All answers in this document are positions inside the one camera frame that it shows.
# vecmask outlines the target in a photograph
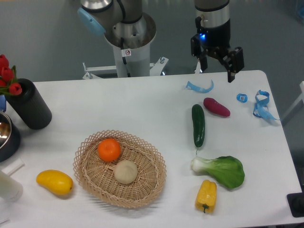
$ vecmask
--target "wicker basket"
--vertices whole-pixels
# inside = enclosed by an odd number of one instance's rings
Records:
[[[97,147],[106,138],[116,139],[122,148],[120,157],[104,162]],[[114,177],[115,165],[133,161],[138,175],[130,184],[121,184]],[[76,152],[74,172],[80,186],[102,201],[124,208],[137,208],[151,203],[163,189],[166,165],[157,149],[146,141],[120,131],[102,131],[89,136]]]

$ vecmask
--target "bok choy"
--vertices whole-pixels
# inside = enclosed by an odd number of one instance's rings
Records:
[[[245,178],[242,163],[232,156],[218,157],[210,160],[196,157],[191,161],[191,168],[195,172],[207,172],[218,183],[229,189],[239,187]]]

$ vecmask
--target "white container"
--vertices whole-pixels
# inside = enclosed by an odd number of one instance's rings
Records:
[[[0,197],[6,201],[16,201],[23,193],[22,185],[0,171]]]

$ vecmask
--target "purple sweet potato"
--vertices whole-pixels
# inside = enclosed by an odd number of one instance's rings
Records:
[[[204,106],[212,113],[223,117],[230,116],[230,111],[213,98],[207,97],[204,99]]]

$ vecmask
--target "black vase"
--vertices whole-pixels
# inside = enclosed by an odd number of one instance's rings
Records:
[[[7,102],[29,128],[38,130],[46,127],[52,120],[52,113],[39,91],[28,79],[20,78],[18,82],[22,93],[17,96],[6,95]]]

